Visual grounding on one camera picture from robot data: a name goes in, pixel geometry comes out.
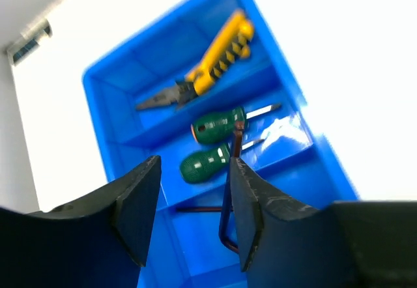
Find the metal tip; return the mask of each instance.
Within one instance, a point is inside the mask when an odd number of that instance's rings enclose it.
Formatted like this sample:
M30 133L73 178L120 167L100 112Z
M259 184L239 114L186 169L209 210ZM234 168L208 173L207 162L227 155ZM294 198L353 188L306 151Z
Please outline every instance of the metal tip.
M143 110L143 109L146 109L146 107L143 104L137 104L135 109L136 110Z
M282 103L278 102L277 104L271 104L271 110L270 111L274 111L277 109L280 109L282 107Z
M252 146L254 146L258 143L262 143L264 140L265 140L265 138L255 139L255 140L249 141L249 142L242 145L242 151L246 150L246 149L249 149L250 147L252 147Z

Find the air vent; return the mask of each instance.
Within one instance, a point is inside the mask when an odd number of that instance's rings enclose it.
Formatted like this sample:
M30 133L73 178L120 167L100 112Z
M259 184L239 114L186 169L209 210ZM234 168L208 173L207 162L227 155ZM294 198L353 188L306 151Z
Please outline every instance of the air vent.
M7 56L11 65L17 65L23 58L38 48L44 39L51 36L52 30L47 20L37 24L25 36L19 38L13 45L7 48Z

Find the blue plastic tray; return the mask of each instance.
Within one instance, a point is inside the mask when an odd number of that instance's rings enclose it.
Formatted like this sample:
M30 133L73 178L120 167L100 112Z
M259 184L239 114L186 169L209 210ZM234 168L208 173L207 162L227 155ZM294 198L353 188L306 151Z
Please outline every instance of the blue plastic tray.
M178 111L136 111L137 102L183 78L238 7L255 25L251 57ZM194 141L190 124L209 111L282 102L281 110L250 121L246 139L268 137L242 158L267 181L315 207L356 199L325 138L310 132L306 101L253 0L185 1L90 67L84 86L108 180L149 155L162 157L162 189L141 287L246 286L238 256L218 238L220 213L175 212L181 205L222 203L225 172L198 185L186 184L179 173L181 160L204 148ZM233 218L230 225L233 238Z

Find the screwdriver shaft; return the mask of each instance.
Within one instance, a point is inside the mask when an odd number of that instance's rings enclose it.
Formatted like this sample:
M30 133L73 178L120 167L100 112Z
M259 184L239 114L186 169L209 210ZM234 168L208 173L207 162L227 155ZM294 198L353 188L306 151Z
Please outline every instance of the screwdriver shaft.
M262 141L264 141L265 139L263 139L263 138L261 138L261 139L256 139L256 140L252 140L252 141L249 141L249 142L247 142L247 143L244 143L243 145L242 145L242 151L243 150L246 150L246 149L249 149L250 147L252 147L252 146L254 146L254 145L256 145L257 143L261 143Z
M258 115L262 115L271 111L274 111L276 109L281 108L281 103L278 104L270 104L269 106L263 107L261 109L256 109L251 112L247 112L246 119L251 119L252 117L257 117Z

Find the screwdriver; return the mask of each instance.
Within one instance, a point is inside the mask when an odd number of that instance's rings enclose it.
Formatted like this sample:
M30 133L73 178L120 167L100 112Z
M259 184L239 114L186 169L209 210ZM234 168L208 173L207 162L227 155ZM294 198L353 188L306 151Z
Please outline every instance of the screwdriver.
M265 139L256 139L242 145L242 151L261 143ZM219 172L230 161L230 148L227 143L208 151L196 151L185 158L180 165L183 179L189 184L205 182Z
M226 112L212 112L200 117L191 124L191 133L198 143L204 145L218 143L233 133L235 122L242 121L245 128L248 127L248 120L276 109L281 108L281 104L271 104L269 106L245 113L243 107L237 107Z

